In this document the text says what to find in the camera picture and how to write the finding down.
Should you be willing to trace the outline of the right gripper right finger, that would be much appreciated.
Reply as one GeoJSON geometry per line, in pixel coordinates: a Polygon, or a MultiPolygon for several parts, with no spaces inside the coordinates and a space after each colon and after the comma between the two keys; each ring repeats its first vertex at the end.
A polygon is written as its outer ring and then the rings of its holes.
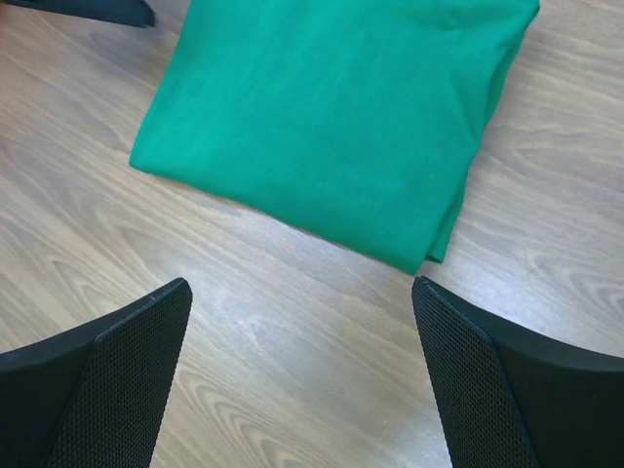
{"type": "Polygon", "coordinates": [[[424,276],[411,296],[453,466],[622,466],[621,358],[532,331],[424,276]]]}

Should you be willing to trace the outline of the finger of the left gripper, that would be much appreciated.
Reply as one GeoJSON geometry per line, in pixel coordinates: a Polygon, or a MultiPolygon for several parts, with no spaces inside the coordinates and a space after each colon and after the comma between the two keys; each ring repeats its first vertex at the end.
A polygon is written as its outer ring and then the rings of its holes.
{"type": "Polygon", "coordinates": [[[143,0],[9,0],[9,4],[132,27],[154,27],[155,12],[143,0]]]}

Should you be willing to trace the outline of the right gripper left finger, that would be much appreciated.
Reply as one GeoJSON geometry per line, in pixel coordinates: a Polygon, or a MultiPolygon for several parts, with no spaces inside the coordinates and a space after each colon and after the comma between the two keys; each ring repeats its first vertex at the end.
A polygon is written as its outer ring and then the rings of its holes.
{"type": "Polygon", "coordinates": [[[147,467],[191,311],[182,278],[1,355],[4,467],[147,467]]]}

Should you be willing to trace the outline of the green t-shirt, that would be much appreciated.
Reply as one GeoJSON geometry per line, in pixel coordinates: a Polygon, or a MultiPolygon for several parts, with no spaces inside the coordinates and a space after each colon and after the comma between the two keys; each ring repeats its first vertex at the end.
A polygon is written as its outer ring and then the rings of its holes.
{"type": "Polygon", "coordinates": [[[536,1],[194,1],[130,165],[442,261],[536,1]]]}

